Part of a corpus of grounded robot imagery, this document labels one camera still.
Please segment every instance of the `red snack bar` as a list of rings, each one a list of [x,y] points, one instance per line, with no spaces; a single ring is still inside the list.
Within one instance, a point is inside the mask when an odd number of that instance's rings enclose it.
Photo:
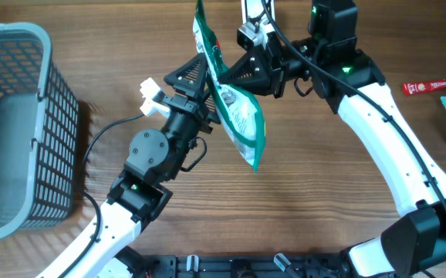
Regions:
[[[403,83],[403,93],[407,96],[442,89],[446,89],[446,79],[419,83]]]

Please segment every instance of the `white connector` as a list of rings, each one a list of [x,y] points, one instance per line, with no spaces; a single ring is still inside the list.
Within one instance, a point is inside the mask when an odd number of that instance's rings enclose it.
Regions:
[[[144,101],[140,110],[143,111],[144,115],[151,116],[154,112],[158,111],[164,117],[170,116],[170,108],[159,104],[153,100],[153,98],[159,93],[163,93],[161,88],[154,82],[150,77],[140,84],[140,92],[143,95]]]

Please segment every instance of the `plastic basket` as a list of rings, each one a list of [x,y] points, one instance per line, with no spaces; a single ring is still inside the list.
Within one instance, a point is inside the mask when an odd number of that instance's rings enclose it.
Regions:
[[[70,214],[78,113],[46,31],[0,24],[0,239]]]

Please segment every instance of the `green plastic bag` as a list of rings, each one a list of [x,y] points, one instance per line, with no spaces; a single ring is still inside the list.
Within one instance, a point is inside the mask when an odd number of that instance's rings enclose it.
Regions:
[[[228,67],[221,59],[216,35],[206,23],[202,0],[198,0],[196,6],[193,31],[198,53],[204,53],[208,60],[211,74],[208,86],[215,101],[218,116],[242,157],[256,172],[266,144],[262,110],[252,93],[218,82],[219,76],[228,70]]]

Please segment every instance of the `wooden table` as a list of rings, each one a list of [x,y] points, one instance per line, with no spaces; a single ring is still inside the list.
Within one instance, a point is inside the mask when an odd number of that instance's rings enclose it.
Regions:
[[[422,144],[446,171],[446,111],[435,92],[405,97],[403,82],[446,77],[446,1],[359,0],[359,47],[383,70],[397,105]],[[290,39],[308,36],[310,2],[279,2],[280,26]],[[208,23],[234,63],[242,23],[240,2],[209,2]],[[139,113],[139,84],[159,84],[195,55],[194,3],[0,7],[0,22],[36,22],[52,37],[53,59],[75,95],[90,108],[89,139],[108,123]],[[302,84],[303,88],[310,83]],[[173,91],[163,85],[167,93]],[[267,145],[257,174],[215,127],[208,154],[173,191],[159,219],[131,246],[141,254],[252,255],[337,252],[379,234],[399,216],[386,182],[360,140],[324,100],[258,98]],[[122,170],[130,139],[159,128],[160,116],[108,131],[87,165],[88,191],[98,202]],[[191,161],[198,156],[193,151]],[[17,232],[0,241],[0,277],[29,277],[45,269],[94,217],[90,203],[56,229]],[[446,263],[433,270],[446,277]]]

